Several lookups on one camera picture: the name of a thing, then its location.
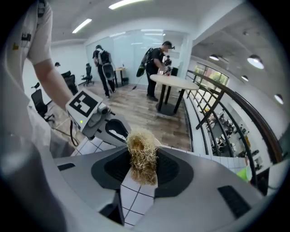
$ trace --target white sleeve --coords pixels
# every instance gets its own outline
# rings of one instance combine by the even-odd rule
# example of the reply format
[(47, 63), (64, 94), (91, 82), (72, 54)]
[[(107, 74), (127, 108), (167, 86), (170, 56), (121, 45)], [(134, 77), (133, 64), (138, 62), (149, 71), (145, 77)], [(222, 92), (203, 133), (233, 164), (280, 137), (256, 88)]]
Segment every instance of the white sleeve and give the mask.
[(39, 25), (31, 43), (27, 58), (33, 65), (50, 59), (51, 30), (53, 25), (53, 12), (46, 3), (44, 15), (39, 20)]

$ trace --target fluorescent light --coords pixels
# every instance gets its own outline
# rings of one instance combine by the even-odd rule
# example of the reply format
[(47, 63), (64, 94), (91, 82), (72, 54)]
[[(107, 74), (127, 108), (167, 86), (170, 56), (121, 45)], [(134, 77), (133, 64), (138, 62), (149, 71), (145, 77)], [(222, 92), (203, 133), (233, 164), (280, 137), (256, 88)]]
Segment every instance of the fluorescent light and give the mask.
[(276, 94), (274, 97), (280, 104), (282, 104), (282, 105), (284, 104), (281, 94)]
[(72, 33), (75, 34), (76, 32), (78, 32), (80, 29), (82, 29), (85, 25), (87, 25), (90, 22), (91, 22), (91, 19), (86, 19), (77, 28), (75, 28)]
[(210, 55), (209, 57), (210, 57), (211, 59), (213, 59), (213, 60), (219, 60), (219, 59), (218, 59), (218, 56), (215, 55), (215, 54), (212, 54), (212, 55)]
[(162, 33), (145, 33), (144, 35), (163, 35)]
[(251, 55), (247, 60), (252, 66), (258, 69), (264, 69), (262, 59), (259, 56)]
[(163, 29), (141, 29), (141, 31), (145, 32), (145, 31), (160, 31), (163, 32)]
[(125, 33), (126, 33), (126, 31), (120, 32), (120, 33), (116, 33), (116, 34), (111, 34), (111, 35), (109, 35), (109, 37), (115, 37), (115, 36), (122, 35), (122, 34), (125, 34)]
[(123, 0), (123, 1), (117, 2), (113, 5), (110, 5), (109, 8), (111, 10), (114, 10), (114, 9), (117, 9), (121, 6), (125, 6), (125, 5), (131, 4), (131, 3), (135, 3), (135, 2), (142, 2), (142, 1), (147, 1), (147, 0)]
[(246, 75), (242, 75), (242, 78), (245, 80), (245, 81), (249, 81), (248, 77)]

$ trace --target robotic arm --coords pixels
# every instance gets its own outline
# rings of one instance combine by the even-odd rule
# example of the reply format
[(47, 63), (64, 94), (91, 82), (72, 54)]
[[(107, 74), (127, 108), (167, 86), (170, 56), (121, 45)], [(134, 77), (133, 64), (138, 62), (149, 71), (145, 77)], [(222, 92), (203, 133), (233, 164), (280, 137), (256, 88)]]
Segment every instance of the robotic arm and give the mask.
[(67, 104), (69, 117), (89, 139), (94, 137), (122, 146), (131, 128), (122, 115), (102, 103), (103, 99), (87, 89), (78, 92)]

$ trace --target window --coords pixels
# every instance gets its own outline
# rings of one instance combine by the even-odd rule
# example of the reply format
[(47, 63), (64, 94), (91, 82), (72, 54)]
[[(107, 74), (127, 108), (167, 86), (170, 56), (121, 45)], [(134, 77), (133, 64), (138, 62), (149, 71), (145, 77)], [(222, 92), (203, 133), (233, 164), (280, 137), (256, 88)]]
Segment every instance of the window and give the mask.
[[(227, 81), (228, 81), (228, 77), (224, 74), (222, 74), (221, 72), (218, 72), (217, 70), (210, 68), (209, 66), (197, 63), (195, 70), (196, 73), (200, 73), (206, 77), (209, 77), (219, 83), (221, 83), (222, 85), (226, 85)], [(200, 82), (200, 77), (196, 77), (196, 81)], [(202, 80), (201, 82), (202, 85), (207, 86), (211, 89), (216, 89), (216, 86), (206, 80)]]

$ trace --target metal railing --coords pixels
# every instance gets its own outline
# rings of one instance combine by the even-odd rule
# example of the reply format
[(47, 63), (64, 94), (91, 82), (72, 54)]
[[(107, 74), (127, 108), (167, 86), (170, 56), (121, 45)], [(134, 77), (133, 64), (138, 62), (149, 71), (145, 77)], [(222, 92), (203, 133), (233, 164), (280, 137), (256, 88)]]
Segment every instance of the metal railing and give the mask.
[[(222, 134), (224, 135), (224, 139), (225, 139), (225, 142), (226, 142), (226, 145), (227, 145), (226, 147), (229, 150), (229, 154), (230, 154), (231, 157), (234, 156), (232, 148), (231, 148), (231, 145), (230, 145), (230, 142), (229, 142), (227, 134), (226, 134), (226, 131), (224, 130), (223, 125), (220, 122), (217, 114), (214, 112), (214, 109), (219, 104), (221, 106), (221, 108), (228, 114), (229, 118), (231, 119), (231, 121), (233, 122), (234, 126), (236, 127), (237, 133), (239, 134), (239, 136), (240, 136), (240, 138), (241, 138), (241, 140), (242, 140), (242, 142), (244, 144), (244, 147), (245, 147), (245, 150), (246, 150), (246, 155), (248, 157), (250, 168), (252, 170), (252, 175), (253, 175), (251, 183), (253, 185), (256, 185), (257, 178), (256, 178), (255, 165), (254, 165), (254, 160), (253, 160), (249, 145), (247, 144), (246, 138), (245, 138), (242, 130), (240, 129), (239, 125), (234, 120), (234, 118), (232, 117), (232, 115), (230, 114), (228, 109), (221, 103), (221, 98), (224, 96), (224, 94), (227, 94), (251, 118), (251, 120), (253, 121), (253, 123), (255, 124), (257, 129), (259, 130), (263, 140), (265, 141), (265, 144), (266, 144), (266, 146), (268, 148), (269, 157), (270, 157), (272, 163), (276, 164), (276, 163), (279, 163), (279, 162), (282, 161), (282, 150), (281, 150), (281, 147), (280, 147), (280, 145), (278, 143), (278, 140), (277, 140), (276, 136), (274, 135), (272, 129), (267, 124), (265, 119), (260, 115), (260, 113), (250, 103), (248, 103), (241, 95), (239, 95), (238, 93), (236, 93), (233, 90), (229, 89), (228, 87), (222, 85), (221, 83), (219, 83), (217, 81), (214, 81), (214, 80), (212, 80), (212, 79), (210, 79), (210, 78), (208, 78), (208, 77), (206, 77), (206, 76), (204, 76), (202, 74), (193, 72), (191, 70), (188, 70), (188, 73), (193, 74), (194, 77), (191, 77), (191, 76), (187, 75), (186, 78), (192, 79), (192, 81), (198, 85), (198, 90), (196, 91), (195, 94), (193, 94), (191, 91), (189, 91), (188, 95), (187, 95), (187, 98), (189, 98), (189, 96), (192, 96), (193, 99), (197, 102), (198, 108), (200, 108), (202, 114), (204, 115), (204, 118), (202, 120), (200, 120), (200, 118), (198, 116), (198, 112), (195, 109), (195, 105), (191, 101), (191, 98), (190, 98), (190, 101), (191, 101), (191, 103), (193, 105), (193, 108), (196, 111), (196, 114), (198, 116), (198, 125), (196, 126), (196, 129), (198, 130), (199, 128), (201, 128), (202, 134), (204, 135), (204, 131), (203, 131), (202, 125), (205, 122), (207, 123), (209, 132), (210, 132), (210, 134), (211, 134), (211, 136), (213, 138), (213, 143), (214, 143), (213, 146), (214, 146), (215, 151), (216, 151), (215, 153), (216, 153), (216, 155), (220, 156), (220, 152), (218, 150), (218, 145), (217, 145), (217, 143), (215, 141), (215, 138), (213, 136), (213, 131), (212, 131), (212, 128), (211, 128), (211, 125), (210, 125), (210, 122), (209, 122), (209, 117), (210, 117), (211, 114), (213, 114), (217, 124), (219, 125), (219, 127), (222, 130)], [(199, 82), (196, 81), (196, 77), (197, 76), (200, 77), (200, 81)], [(208, 87), (203, 86), (201, 84), (203, 79), (208, 81), (208, 82), (210, 82), (210, 83), (212, 83), (213, 85), (215, 85), (216, 87), (221, 89), (221, 91), (218, 92), (216, 90), (213, 90), (213, 89), (210, 89)], [(199, 90), (203, 90), (204, 94), (202, 95), (199, 92)], [(210, 94), (210, 98), (208, 100), (206, 100), (205, 97), (204, 97), (206, 92), (208, 92)], [(198, 100), (196, 98), (198, 94), (201, 96), (201, 101), (200, 102), (198, 102)], [(212, 98), (215, 99), (215, 102), (211, 106), (209, 104), (209, 101)], [(204, 107), (201, 106), (202, 100), (205, 102), (205, 106)]]

